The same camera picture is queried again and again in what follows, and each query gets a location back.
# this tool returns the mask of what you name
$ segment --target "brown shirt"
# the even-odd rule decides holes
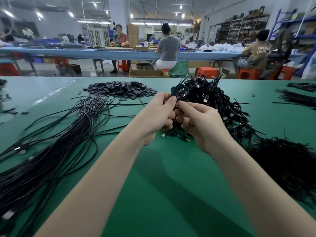
[[[268,41],[256,41],[249,47],[246,47],[242,55],[250,56],[248,59],[248,68],[251,69],[264,69],[267,65],[270,44]]]
[[[128,40],[128,35],[122,33],[120,36],[118,36],[116,43],[121,44],[123,42],[129,41]]]

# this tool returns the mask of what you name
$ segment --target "red shirt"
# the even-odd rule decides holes
[[[122,33],[120,36],[118,36],[116,43],[121,44],[123,42],[129,41],[128,40],[128,35]]]

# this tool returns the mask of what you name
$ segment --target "blue shelving rack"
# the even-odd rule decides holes
[[[282,12],[282,9],[280,9],[279,12],[278,12],[278,14],[277,14],[277,16],[276,16],[276,20],[275,20],[275,22],[274,22],[274,25],[273,25],[273,27],[272,27],[272,30],[271,30],[271,32],[270,32],[270,35],[269,35],[268,40],[270,40],[271,38],[276,38],[276,37],[278,37],[278,35],[276,35],[275,33],[276,33],[280,28],[282,28],[284,25],[289,26],[289,25],[291,25],[291,24],[293,24],[293,23],[302,22],[303,17],[302,17],[301,19],[290,20],[291,16],[292,16],[293,14],[295,14],[296,12],[297,12],[297,9],[295,9],[295,10],[292,11],[292,12]],[[287,14],[287,15],[289,15],[289,19],[287,19],[287,20],[279,20],[280,15],[282,15],[282,14]],[[304,21],[303,21],[303,23],[305,23],[305,22],[310,22],[310,21],[316,21],[316,16],[312,16],[312,17],[305,18]],[[293,38],[306,38],[306,39],[307,39],[307,38],[315,38],[315,39],[316,39],[316,34],[297,35],[297,36],[294,35]],[[302,77],[303,71],[304,71],[304,69],[306,68],[306,66],[307,66],[308,62],[310,61],[311,57],[314,55],[315,51],[316,51],[316,42],[315,42],[313,48],[311,49],[311,51],[306,55],[306,59],[305,59],[305,62],[304,62],[304,64],[303,64],[303,66],[302,66],[300,69],[298,69],[298,71],[295,73],[296,76]]]

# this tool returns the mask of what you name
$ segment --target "person in brown shirt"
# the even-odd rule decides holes
[[[236,75],[240,68],[249,68],[255,70],[264,69],[269,55],[271,45],[267,41],[270,30],[261,30],[257,34],[257,40],[245,47],[241,56],[243,58],[234,61]]]
[[[120,24],[117,24],[115,26],[115,28],[116,28],[116,32],[118,34],[117,39],[116,39],[116,43],[120,44],[121,46],[128,46],[130,43],[128,40],[128,35],[123,33],[122,26]],[[127,72],[130,71],[131,62],[132,62],[131,60],[127,60]],[[116,60],[112,60],[112,64],[113,64],[114,70],[111,71],[111,73],[116,73],[117,72]]]

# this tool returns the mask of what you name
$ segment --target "gray t-shirt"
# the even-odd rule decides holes
[[[180,38],[175,36],[163,37],[158,43],[157,48],[162,51],[160,60],[162,61],[176,61],[177,51],[181,46]]]

